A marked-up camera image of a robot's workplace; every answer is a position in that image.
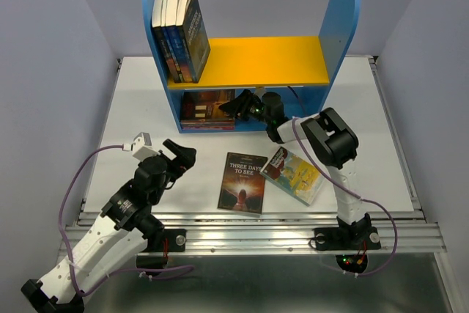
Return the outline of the dark orange cover book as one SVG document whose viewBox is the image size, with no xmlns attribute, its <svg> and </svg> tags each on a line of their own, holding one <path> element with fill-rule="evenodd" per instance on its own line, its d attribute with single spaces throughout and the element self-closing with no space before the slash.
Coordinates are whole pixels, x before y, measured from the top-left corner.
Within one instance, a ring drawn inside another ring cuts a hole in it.
<svg viewBox="0 0 469 313">
<path fill-rule="evenodd" d="M 235 98 L 234 89 L 186 91 L 182 96 L 181 122 L 230 122 L 220 106 Z"/>
</svg>

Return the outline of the Huckleberry Finn paperback book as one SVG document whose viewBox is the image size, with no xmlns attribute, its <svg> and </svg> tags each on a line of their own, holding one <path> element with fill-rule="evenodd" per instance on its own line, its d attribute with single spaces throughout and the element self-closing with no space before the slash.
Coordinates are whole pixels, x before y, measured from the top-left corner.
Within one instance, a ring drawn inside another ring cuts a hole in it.
<svg viewBox="0 0 469 313">
<path fill-rule="evenodd" d="M 322 187 L 318 169 L 284 147 L 279 147 L 260 174 L 306 206 L 311 206 Z"/>
</svg>

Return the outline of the Nineteen Eighty-Four book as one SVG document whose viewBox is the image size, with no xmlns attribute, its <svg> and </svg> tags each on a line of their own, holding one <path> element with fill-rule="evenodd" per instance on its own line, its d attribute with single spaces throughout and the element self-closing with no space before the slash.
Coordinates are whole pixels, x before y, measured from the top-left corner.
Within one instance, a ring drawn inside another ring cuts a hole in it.
<svg viewBox="0 0 469 313">
<path fill-rule="evenodd" d="M 199 0 L 188 0 L 182 29 L 188 49 L 188 66 L 192 82 L 198 83 L 210 55 L 210 43 L 205 29 Z"/>
</svg>

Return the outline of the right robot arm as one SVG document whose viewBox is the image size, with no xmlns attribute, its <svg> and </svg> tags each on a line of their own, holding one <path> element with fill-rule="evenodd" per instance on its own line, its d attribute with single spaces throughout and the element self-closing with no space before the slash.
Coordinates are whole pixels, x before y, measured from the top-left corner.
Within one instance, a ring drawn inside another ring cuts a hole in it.
<svg viewBox="0 0 469 313">
<path fill-rule="evenodd" d="M 267 92 L 258 97 L 245 89 L 235 99 L 220 105 L 224 113 L 247 121 L 265 123 L 271 141 L 308 141 L 316 159 L 328 170 L 322 176 L 333 184 L 337 223 L 332 228 L 315 228 L 312 240 L 320 251 L 370 247 L 375 229 L 370 215 L 361 208 L 362 198 L 354 191 L 358 137 L 333 108 L 304 118 L 284 113 L 281 96 Z"/>
</svg>

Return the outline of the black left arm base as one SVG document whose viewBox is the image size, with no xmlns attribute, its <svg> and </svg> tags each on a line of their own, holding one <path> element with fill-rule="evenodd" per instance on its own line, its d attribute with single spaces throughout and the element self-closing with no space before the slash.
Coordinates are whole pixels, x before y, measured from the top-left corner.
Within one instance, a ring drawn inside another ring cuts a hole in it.
<svg viewBox="0 0 469 313">
<path fill-rule="evenodd" d="M 185 251 L 186 229 L 165 229 L 156 239 L 148 240 L 147 247 L 136 258 L 139 269 L 164 269 L 169 263 L 170 253 Z"/>
</svg>

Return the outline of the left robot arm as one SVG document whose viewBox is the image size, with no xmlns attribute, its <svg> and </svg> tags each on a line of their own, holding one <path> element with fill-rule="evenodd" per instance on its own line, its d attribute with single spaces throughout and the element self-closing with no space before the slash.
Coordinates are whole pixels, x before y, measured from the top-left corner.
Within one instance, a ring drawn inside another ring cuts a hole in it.
<svg viewBox="0 0 469 313">
<path fill-rule="evenodd" d="M 184 229 L 167 230 L 152 214 L 164 193 L 172 188 L 196 162 L 196 149 L 170 139 L 163 146 L 173 158 L 153 148 L 147 133 L 129 144 L 113 149 L 129 152 L 139 163 L 135 173 L 105 203 L 86 234 L 70 244 L 62 221 L 59 232 L 66 248 L 64 258 L 39 279 L 21 288 L 36 312 L 83 312 L 84 299 L 107 279 L 126 270 L 124 264 L 141 252 L 161 251 L 163 257 L 149 268 L 137 268 L 140 275 L 157 278 L 167 268 L 170 251 L 184 251 Z"/>
</svg>

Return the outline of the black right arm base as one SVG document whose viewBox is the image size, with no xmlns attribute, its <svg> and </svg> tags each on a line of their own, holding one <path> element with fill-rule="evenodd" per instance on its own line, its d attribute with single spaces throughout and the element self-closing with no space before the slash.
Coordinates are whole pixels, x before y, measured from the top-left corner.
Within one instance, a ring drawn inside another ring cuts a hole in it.
<svg viewBox="0 0 469 313">
<path fill-rule="evenodd" d="M 359 232 L 340 227 L 314 228 L 309 247 L 318 251 L 379 250 L 381 249 L 380 240 L 373 242 L 370 238 L 371 233 L 374 232 L 377 232 L 374 227 Z"/>
</svg>

